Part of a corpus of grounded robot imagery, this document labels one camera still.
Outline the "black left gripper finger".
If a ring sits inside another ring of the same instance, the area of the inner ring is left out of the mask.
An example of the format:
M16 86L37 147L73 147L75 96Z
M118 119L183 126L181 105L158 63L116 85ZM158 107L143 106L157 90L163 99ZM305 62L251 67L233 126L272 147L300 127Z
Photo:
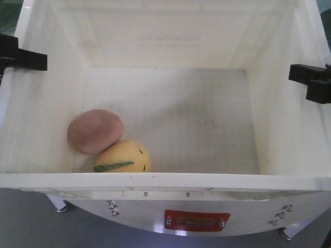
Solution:
M47 71L48 56L20 49L17 37L1 34L1 71L8 67Z

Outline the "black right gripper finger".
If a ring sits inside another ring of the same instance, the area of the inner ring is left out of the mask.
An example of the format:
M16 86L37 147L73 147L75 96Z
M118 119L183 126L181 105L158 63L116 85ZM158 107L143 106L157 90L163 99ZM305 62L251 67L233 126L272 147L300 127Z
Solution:
M290 65L289 80L308 84L312 80L330 80L330 67L321 68L302 64Z
M306 99L320 104L329 104L331 101L330 90L330 80L310 80Z

